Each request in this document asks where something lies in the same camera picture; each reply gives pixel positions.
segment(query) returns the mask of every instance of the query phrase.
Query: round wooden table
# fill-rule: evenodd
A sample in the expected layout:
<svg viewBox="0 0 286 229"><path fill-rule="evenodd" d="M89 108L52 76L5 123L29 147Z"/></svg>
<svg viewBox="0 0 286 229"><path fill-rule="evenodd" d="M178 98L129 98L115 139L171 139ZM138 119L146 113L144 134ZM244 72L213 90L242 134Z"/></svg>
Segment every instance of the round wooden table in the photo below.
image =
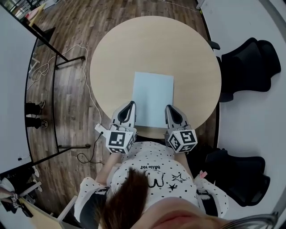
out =
<svg viewBox="0 0 286 229"><path fill-rule="evenodd" d="M125 21L96 47L90 66L94 96L108 117L131 101L135 72L174 76L173 105L193 129L215 109L221 90L218 61L209 44L191 27L167 17ZM163 139L166 129L136 126L140 136Z"/></svg>

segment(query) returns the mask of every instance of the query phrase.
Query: black cable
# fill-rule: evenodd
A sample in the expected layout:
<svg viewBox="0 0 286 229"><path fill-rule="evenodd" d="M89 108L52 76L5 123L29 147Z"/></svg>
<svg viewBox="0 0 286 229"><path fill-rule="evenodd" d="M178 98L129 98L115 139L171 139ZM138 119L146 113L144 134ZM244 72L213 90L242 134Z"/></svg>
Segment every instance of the black cable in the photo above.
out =
<svg viewBox="0 0 286 229"><path fill-rule="evenodd" d="M100 135L98 136L98 138L97 138L97 139L95 140L95 142L94 142L94 145L93 145L93 155L92 155L92 157L91 157L90 160L88 159L88 157L87 157L84 153L79 153L79 154L76 156L76 158L79 160L80 163L82 163L82 164L92 163L92 164L102 164L102 165L104 165L102 162L92 162L92 161L91 161L91 160L93 159L93 156L94 156L95 143L97 142L97 140L99 139L99 137L100 137L101 135L103 135L103 132L100 132ZM88 161L81 161L81 160L79 159L79 155L81 155L81 154L84 155L85 158L86 158L86 160L88 160Z"/></svg>

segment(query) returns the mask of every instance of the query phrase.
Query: brown hair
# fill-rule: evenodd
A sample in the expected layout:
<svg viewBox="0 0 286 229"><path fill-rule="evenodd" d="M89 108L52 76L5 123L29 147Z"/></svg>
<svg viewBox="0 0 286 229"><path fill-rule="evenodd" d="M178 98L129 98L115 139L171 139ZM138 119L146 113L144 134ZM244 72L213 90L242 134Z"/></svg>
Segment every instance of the brown hair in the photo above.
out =
<svg viewBox="0 0 286 229"><path fill-rule="evenodd" d="M129 176L96 213L103 229L130 229L141 217L148 194L148 177L129 168Z"/></svg>

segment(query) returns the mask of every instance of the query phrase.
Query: white paper sheet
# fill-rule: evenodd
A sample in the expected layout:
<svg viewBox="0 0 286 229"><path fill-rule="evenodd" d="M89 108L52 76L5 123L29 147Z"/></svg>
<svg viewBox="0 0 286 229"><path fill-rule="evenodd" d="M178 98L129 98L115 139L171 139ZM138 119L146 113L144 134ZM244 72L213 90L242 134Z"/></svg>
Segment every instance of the white paper sheet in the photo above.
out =
<svg viewBox="0 0 286 229"><path fill-rule="evenodd" d="M132 100L136 103L136 126L167 128L165 108L173 104L174 77L135 72Z"/></svg>

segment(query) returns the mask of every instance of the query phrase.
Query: white cable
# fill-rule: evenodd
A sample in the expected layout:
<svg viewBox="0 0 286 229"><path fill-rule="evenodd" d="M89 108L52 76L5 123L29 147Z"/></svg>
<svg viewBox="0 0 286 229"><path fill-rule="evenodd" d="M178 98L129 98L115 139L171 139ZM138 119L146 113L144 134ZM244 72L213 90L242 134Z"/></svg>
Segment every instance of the white cable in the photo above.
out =
<svg viewBox="0 0 286 229"><path fill-rule="evenodd" d="M93 98L91 97L91 90L90 90L90 87L89 87L89 85L88 85L87 77L86 77L86 74L85 74L85 69L86 69L86 65L87 65L87 61L88 61L88 50L87 50L87 48L82 47L82 46L76 44L76 45L74 45L73 47L71 47L68 51L66 51L65 53L63 53L63 55L65 55L67 52L69 52L69 51L70 51L71 49L73 49L75 46L78 46L78 47L80 47L80 48L84 48L84 49L86 50L86 58L85 58L85 65L84 65L85 84L86 84L87 87L88 87L90 99L91 99L91 101L93 102L94 106L96 107L96 109L97 109L97 111L98 111L98 113L99 113L99 117L100 117L100 122L99 122L99 124L101 124L101 122L102 122L102 117L101 117L101 114L100 114L100 111L99 111L98 107L96 106L95 102L93 101ZM38 80L40 80L40 78L41 78L42 76L47 75L47 73L49 72L49 68L50 68L49 62L50 62L54 57L55 57L55 56L53 56L52 58L50 58L49 61L48 61L48 63L46 63L46 64L44 64L44 65L38 67L37 69L35 69L35 71L34 71L33 74L32 74L32 77L31 77L32 84L28 87L27 90L29 90L30 87L31 87L35 82L37 82ZM46 65L47 65L47 68L46 68L43 72L37 71L38 69L40 69L41 67L44 67L44 66L46 66ZM36 71L37 71L37 74L36 74L36 76L35 76L35 79L33 80L33 76L34 76L34 73L35 73Z"/></svg>
<svg viewBox="0 0 286 229"><path fill-rule="evenodd" d="M200 13L200 12L201 12L201 11L197 11L197 10L190 9L190 8L185 7L185 6L182 6L182 5L178 5L178 4L173 3L173 2L167 2L167 1L162 1L162 0L158 0L158 1L160 1L160 2L165 2L165 3L170 3L170 4L173 4L173 5L177 5L177 6L181 6L181 7L184 7L184 8L186 8L186 9L189 9L189 10L194 11L194 12L197 12L197 13Z"/></svg>

